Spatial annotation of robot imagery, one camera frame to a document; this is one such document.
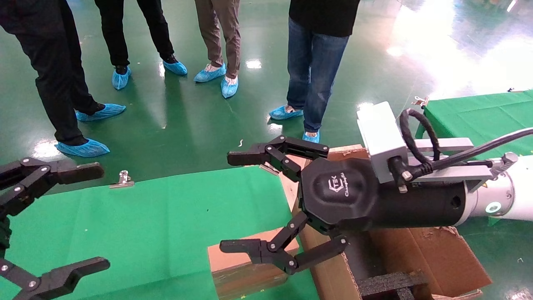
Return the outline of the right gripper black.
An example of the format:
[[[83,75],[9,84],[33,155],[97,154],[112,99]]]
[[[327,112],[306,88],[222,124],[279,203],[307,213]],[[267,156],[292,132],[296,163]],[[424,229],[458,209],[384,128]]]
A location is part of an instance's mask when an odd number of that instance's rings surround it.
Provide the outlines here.
[[[225,254],[247,254],[252,264],[272,264],[287,275],[312,268],[340,255],[348,245],[344,235],[291,255],[286,247],[308,224],[324,235],[383,228],[455,226],[465,212],[463,183],[422,182],[399,192],[392,183],[380,183],[366,159],[326,160],[329,147],[280,135],[270,142],[252,144],[247,151],[230,151],[231,166],[265,165],[292,182],[299,182],[297,213],[271,241],[222,240]],[[288,156],[312,160],[300,167]]]

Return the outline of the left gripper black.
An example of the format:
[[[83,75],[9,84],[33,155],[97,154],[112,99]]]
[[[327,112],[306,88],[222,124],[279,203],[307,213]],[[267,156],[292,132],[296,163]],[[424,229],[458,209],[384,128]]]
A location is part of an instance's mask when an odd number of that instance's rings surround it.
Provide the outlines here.
[[[0,254],[10,248],[10,219],[31,205],[56,185],[69,185],[103,178],[105,171],[98,162],[78,165],[72,159],[40,161],[25,157],[0,167]],[[82,277],[110,268],[103,257],[90,258],[54,268],[40,277],[0,259],[1,276],[21,288],[14,300],[53,300],[71,294]]]

